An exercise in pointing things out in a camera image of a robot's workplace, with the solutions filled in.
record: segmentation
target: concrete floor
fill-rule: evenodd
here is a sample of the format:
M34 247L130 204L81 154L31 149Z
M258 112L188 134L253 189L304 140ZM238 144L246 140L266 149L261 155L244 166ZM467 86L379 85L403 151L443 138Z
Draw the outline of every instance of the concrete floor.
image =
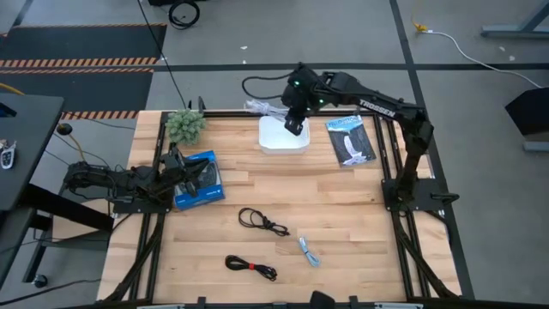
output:
M409 20L414 2L398 0L413 61L466 63L449 40L413 32ZM455 36L466 53L487 63L547 63L549 40L482 39L478 35L485 24L519 22L539 2L423 0L416 20ZM22 0L0 0L0 33L9 30L22 5ZM164 49L171 65L241 64L244 60L248 64L404 63L388 1L211 0L199 5L202 16L195 27L185 31L168 28ZM167 21L161 9L150 8L146 2L144 6L149 21ZM128 22L143 22L134 0L34 0L23 20L23 24L50 25ZM347 71L368 87L413 101L405 70ZM185 99L196 100L201 95L208 108L238 109L246 100L240 88L245 76L285 73L240 70L176 72L174 76ZM546 70L521 73L549 85ZM433 70L418 75L449 188L462 197L455 203L455 216L476 298L549 304L545 236L549 225L544 224L549 219L549 155L523 152L523 138L503 109L532 87L520 78L492 71ZM279 94L283 81L250 86L258 94ZM154 73L147 109L180 106L168 73ZM105 122L135 125L135 120ZM83 148L110 165L125 166L130 130L85 120L71 124ZM67 162L78 160L76 152L56 139L48 150ZM45 154L33 183L57 192L63 172L64 164ZM0 290L0 300L35 291L21 284L32 250L32 245L21 248ZM49 276L52 287L100 278L104 258L103 251L49 248L39 272ZM98 284L73 286L6 307L88 304L94 301L97 288Z

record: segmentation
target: blue product box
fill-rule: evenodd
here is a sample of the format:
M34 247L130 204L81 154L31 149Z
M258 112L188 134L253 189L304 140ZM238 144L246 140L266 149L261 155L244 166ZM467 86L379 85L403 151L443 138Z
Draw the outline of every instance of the blue product box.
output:
M175 206L180 210L191 209L195 206L219 201L225 198L220 170L217 167L214 151L210 150L187 157L187 159L191 160L204 158L209 160L209 165L204 168L198 177L198 181L200 182L200 189L197 190L198 196L192 197L187 193L184 184L176 185L175 187L174 202Z

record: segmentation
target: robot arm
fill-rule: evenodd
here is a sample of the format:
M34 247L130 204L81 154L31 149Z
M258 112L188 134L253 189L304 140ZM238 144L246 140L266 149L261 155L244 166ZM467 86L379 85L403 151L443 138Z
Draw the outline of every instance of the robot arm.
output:
M407 158L404 168L396 177L395 194L404 203L413 201L419 158L427 151L433 132L425 109L366 88L347 73L324 72L319 76L304 64L299 65L287 82L281 99L289 107L285 127L294 135L301 133L306 117L330 103L334 106L361 106L398 122L402 128Z
M177 146L171 145L169 152L160 157L160 163L165 166L161 173L152 167L132 167L117 172L81 161L69 166L63 183L72 192L89 186L111 189L111 196L107 199L114 203L171 204L172 190L176 185L183 183L193 197L197 195L196 190L200 187L198 176L209 161L186 159Z

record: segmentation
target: green succulent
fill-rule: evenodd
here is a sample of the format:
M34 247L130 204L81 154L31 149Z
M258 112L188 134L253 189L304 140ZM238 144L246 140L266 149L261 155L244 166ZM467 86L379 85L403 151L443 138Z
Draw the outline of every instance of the green succulent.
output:
M166 130L172 142L181 142L184 145L198 143L200 131L206 128L206 119L199 112L180 110L168 115Z

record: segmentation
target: orange striped tape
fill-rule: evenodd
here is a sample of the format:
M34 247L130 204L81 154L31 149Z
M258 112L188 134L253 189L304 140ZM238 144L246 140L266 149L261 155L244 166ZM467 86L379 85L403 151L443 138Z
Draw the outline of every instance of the orange striped tape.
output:
M154 73L153 69L0 70L0 74Z
M164 22L155 22L149 24L150 26L166 26ZM136 24L105 24L105 25L20 25L14 28L44 28L44 27L140 27L147 26L146 23Z
M0 59L0 68L55 68L108 65L151 65L157 57L144 58L83 58L83 59Z
M62 120L78 119L135 119L139 111L91 111L91 112L63 112Z

